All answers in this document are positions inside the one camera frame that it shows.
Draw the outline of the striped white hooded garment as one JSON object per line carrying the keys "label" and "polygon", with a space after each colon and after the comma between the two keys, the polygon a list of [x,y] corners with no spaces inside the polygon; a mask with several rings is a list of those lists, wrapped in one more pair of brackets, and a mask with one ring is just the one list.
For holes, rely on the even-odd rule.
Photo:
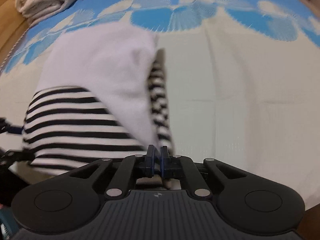
{"label": "striped white hooded garment", "polygon": [[23,124],[29,166],[58,176],[103,158],[172,152],[165,72],[154,32],[107,23],[62,34]]}

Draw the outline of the wooden bed headboard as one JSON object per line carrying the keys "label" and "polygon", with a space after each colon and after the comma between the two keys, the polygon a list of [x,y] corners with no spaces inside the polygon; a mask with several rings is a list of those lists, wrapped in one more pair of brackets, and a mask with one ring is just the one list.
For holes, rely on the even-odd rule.
{"label": "wooden bed headboard", "polygon": [[1,0],[0,7],[1,63],[7,60],[20,38],[27,31],[27,20],[16,10],[15,0]]}

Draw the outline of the blue white patterned bedspread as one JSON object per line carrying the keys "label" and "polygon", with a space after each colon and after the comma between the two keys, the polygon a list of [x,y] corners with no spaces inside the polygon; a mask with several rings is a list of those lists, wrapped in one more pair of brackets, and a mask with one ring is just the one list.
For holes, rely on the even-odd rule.
{"label": "blue white patterned bedspread", "polygon": [[319,204],[319,22],[298,0],[77,0],[28,29],[1,71],[1,116],[23,127],[64,33],[154,32],[172,154],[219,160]]}

